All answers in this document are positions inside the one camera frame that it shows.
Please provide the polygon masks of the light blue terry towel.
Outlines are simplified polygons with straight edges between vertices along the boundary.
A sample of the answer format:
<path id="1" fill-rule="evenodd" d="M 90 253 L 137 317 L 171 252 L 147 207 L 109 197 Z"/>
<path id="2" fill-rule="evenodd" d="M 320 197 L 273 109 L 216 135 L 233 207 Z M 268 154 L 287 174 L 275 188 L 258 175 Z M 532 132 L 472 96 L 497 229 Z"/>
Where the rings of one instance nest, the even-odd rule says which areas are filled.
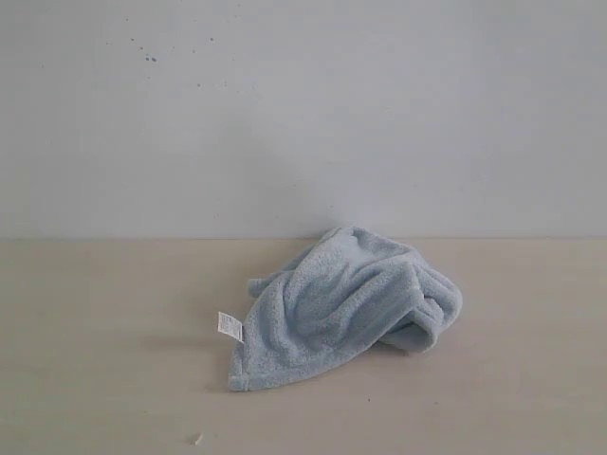
<path id="1" fill-rule="evenodd" d="M 265 278 L 231 359 L 233 391 L 281 387 L 335 369 L 377 343 L 430 350 L 463 307 L 460 289 L 411 246 L 338 227 Z"/>

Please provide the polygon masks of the white care label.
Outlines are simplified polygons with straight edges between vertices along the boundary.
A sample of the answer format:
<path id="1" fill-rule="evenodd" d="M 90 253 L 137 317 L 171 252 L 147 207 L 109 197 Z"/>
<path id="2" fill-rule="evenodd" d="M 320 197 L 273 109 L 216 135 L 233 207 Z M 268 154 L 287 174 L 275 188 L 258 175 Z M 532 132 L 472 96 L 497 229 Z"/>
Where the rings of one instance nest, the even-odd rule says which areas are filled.
<path id="1" fill-rule="evenodd" d="M 228 337 L 232 337 L 236 341 L 243 343 L 244 342 L 244 326 L 243 323 L 223 312 L 219 312 L 217 316 L 217 331 Z"/>

